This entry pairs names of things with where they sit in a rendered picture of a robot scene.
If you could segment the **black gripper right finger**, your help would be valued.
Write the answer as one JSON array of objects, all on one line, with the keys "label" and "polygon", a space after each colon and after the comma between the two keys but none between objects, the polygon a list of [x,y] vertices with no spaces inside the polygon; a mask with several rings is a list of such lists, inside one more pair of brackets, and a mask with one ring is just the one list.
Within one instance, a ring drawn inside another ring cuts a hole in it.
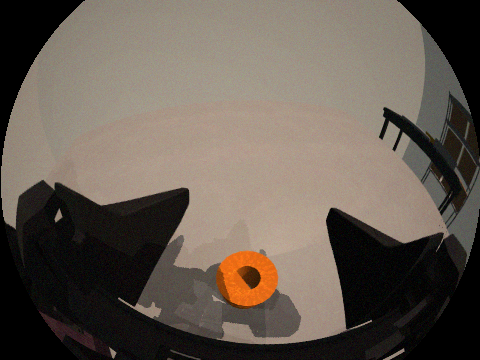
[{"label": "black gripper right finger", "polygon": [[347,329],[372,320],[371,313],[400,287],[417,261],[437,251],[444,237],[444,232],[435,233],[404,244],[339,208],[329,208],[325,224],[343,292]]}]

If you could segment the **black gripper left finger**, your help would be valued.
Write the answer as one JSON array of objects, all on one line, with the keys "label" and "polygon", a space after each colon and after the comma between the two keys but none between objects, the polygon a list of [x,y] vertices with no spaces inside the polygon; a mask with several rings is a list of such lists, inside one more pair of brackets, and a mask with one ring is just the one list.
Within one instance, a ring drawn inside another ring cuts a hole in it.
[{"label": "black gripper left finger", "polygon": [[189,205],[187,188],[121,203],[99,205],[55,183],[61,216],[84,233],[97,261],[121,295],[135,307],[161,253]]}]

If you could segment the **orange knob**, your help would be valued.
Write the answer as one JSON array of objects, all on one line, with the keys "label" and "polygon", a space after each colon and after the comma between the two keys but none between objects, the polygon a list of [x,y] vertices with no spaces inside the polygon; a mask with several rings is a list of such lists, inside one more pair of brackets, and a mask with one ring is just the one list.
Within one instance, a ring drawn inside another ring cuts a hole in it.
[{"label": "orange knob", "polygon": [[[221,261],[216,272],[216,284],[229,305],[249,309],[264,303],[275,292],[277,269],[261,253],[243,251],[232,253]],[[249,285],[251,288],[249,288]]]}]

